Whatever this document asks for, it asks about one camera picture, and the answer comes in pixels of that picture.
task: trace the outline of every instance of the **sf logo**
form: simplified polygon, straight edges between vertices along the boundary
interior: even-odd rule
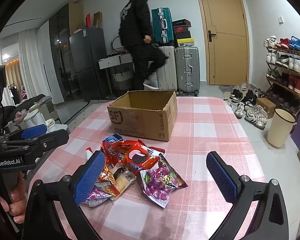
[[[123,117],[121,111],[109,111],[109,115],[114,124],[123,123]]]

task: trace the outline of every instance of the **blue gripper pad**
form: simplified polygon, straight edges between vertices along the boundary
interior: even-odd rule
[[[74,172],[74,201],[77,205],[87,200],[105,164],[106,157],[103,152],[95,151],[90,159]]]
[[[24,129],[21,138],[27,140],[33,137],[37,137],[43,135],[47,132],[47,126],[44,124],[40,124],[31,128]]]
[[[216,152],[210,152],[206,159],[207,168],[210,171],[214,181],[220,189],[223,197],[228,203],[236,203],[239,192],[241,191],[241,183],[239,182],[239,175],[235,170],[224,163],[221,157]],[[237,177],[237,183],[231,179],[226,170],[231,167],[234,171],[234,176]]]

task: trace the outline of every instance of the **finger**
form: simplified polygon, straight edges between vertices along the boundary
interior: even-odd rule
[[[27,206],[27,199],[26,197],[24,197],[23,199],[12,203],[9,207],[9,213],[12,216],[17,216],[22,214],[25,210],[26,210],[26,206]]]
[[[25,215],[26,215],[26,211],[24,211],[22,214],[13,217],[13,220],[17,223],[17,224],[22,224],[25,222]]]
[[[26,193],[26,184],[25,180],[23,179],[23,174],[20,171],[18,173],[18,185],[17,187],[11,192],[11,199],[16,202],[25,197]]]
[[[2,207],[3,207],[3,210],[5,212],[8,212],[9,211],[9,205],[8,205],[8,203],[2,197],[0,197],[0,203],[1,203]]]

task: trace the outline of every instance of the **black pants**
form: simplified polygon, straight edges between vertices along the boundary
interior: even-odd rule
[[[150,74],[165,64],[166,56],[152,44],[139,44],[127,47],[127,49],[132,56],[134,64],[133,89],[144,90],[143,82]],[[153,62],[148,69],[149,61]]]

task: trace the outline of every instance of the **white bucket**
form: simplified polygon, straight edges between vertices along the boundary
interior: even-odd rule
[[[296,119],[287,111],[276,109],[268,133],[268,142],[280,148],[288,138]]]

